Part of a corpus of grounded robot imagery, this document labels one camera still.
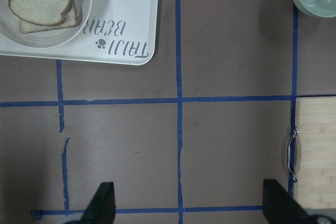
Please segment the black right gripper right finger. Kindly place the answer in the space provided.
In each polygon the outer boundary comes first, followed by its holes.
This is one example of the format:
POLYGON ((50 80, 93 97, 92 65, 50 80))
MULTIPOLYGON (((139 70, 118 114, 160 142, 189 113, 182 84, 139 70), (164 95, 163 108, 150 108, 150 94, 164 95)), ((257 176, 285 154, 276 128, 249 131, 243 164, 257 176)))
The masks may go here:
POLYGON ((309 214, 275 179, 264 179, 262 203, 268 223, 312 223, 309 214))

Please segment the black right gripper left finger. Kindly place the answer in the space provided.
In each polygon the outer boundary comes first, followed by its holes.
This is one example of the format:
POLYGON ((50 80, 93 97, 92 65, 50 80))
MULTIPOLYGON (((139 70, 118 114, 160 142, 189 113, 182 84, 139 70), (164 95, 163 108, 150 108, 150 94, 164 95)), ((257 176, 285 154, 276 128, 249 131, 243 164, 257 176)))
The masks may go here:
POLYGON ((113 182, 101 183, 80 218, 80 223, 113 224, 116 216, 115 203, 113 182))

